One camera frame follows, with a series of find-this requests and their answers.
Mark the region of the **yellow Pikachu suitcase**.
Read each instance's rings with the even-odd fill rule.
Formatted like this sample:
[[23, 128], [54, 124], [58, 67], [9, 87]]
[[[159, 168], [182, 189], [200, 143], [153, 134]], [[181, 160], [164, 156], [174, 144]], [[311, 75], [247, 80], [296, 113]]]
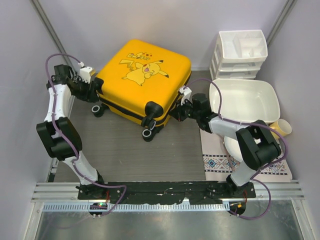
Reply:
[[95, 76], [104, 81], [97, 90], [101, 107], [95, 116], [110, 109], [142, 126], [142, 138], [152, 141], [181, 98], [179, 88], [188, 83], [191, 66], [182, 54], [129, 40]]

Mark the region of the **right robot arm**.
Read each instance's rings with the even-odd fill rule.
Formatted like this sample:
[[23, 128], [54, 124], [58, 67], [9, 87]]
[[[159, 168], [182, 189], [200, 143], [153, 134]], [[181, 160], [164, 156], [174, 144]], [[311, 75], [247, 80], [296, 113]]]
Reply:
[[242, 162], [226, 178], [225, 190], [230, 197], [242, 194], [253, 175], [281, 154], [280, 145], [264, 121], [251, 124], [230, 122], [211, 110], [209, 99], [203, 93], [196, 93], [192, 100], [177, 101], [169, 115], [180, 122], [196, 120], [201, 130], [237, 141]]

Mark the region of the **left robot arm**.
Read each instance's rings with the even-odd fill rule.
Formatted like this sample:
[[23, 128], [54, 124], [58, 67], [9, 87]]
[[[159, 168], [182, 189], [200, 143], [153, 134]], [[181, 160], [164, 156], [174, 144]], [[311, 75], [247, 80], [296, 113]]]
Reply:
[[92, 67], [83, 66], [76, 72], [65, 64], [54, 66], [54, 75], [46, 85], [48, 112], [44, 121], [36, 126], [48, 155], [65, 163], [78, 177], [81, 200], [100, 200], [107, 193], [102, 176], [84, 156], [81, 137], [68, 117], [72, 97], [88, 103], [98, 102], [98, 84], [92, 80], [94, 73]]

